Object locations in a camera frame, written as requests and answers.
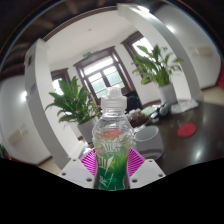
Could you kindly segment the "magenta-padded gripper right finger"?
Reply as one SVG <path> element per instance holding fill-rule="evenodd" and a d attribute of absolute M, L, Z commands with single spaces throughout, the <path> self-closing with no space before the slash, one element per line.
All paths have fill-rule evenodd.
<path fill-rule="evenodd" d="M 134 149 L 130 149 L 128 157 L 129 188 L 135 189 L 148 185 L 165 176 L 153 159 L 145 159 Z"/>

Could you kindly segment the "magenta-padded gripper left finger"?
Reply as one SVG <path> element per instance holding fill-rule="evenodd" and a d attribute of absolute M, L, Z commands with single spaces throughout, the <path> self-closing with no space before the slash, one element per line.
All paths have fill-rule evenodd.
<path fill-rule="evenodd" d="M 90 150 L 80 158 L 72 158 L 59 176 L 81 187 L 93 189 L 97 176 L 95 151 Z"/>

